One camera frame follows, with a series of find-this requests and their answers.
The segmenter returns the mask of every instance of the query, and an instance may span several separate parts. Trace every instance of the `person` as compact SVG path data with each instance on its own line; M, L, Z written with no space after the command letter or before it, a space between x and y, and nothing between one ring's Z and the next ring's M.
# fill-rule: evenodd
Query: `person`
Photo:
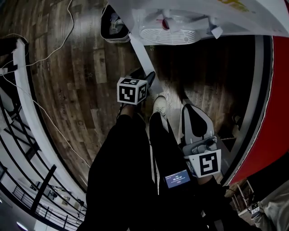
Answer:
M212 176L190 176L190 181L169 188L165 177L188 168L166 119L166 99L159 96L154 103L150 139L134 109L123 107L95 157L87 212L78 231L259 230L238 217ZM160 175L158 187L152 180L150 144Z

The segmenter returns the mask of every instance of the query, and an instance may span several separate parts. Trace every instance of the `light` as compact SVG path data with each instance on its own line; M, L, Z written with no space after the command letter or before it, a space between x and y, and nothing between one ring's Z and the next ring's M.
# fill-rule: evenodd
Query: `light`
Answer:
M17 222L17 225L18 225L21 229L23 229L23 230L25 230L25 231L28 231L28 229L27 229L24 225L22 225L21 223Z

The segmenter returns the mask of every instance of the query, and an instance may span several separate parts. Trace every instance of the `black and white marker cube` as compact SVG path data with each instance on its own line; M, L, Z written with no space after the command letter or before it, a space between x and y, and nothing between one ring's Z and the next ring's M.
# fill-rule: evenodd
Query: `black and white marker cube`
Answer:
M117 83L117 101L137 105L146 98L148 81L120 78Z
M221 171L221 149L189 156L198 178Z

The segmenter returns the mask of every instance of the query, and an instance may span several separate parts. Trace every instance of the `white sneaker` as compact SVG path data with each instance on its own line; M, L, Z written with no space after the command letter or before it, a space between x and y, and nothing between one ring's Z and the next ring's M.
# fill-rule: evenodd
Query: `white sneaker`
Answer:
M154 102L153 113L159 112L163 117L166 118L167 100L164 96L159 96Z

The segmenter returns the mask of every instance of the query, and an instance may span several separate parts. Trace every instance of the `black pants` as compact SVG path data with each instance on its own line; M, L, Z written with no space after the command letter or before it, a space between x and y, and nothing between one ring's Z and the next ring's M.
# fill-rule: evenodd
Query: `black pants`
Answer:
M133 119L127 115L118 118L90 168L88 207L79 231L207 230L210 221L202 219L202 210L209 220L238 223L238 215L225 203L214 178L201 187L193 179L184 183L182 190L166 187L163 177L186 168L168 127L169 132L159 113L152 115L150 142L160 172L159 194L163 195L158 197L144 121L137 114Z

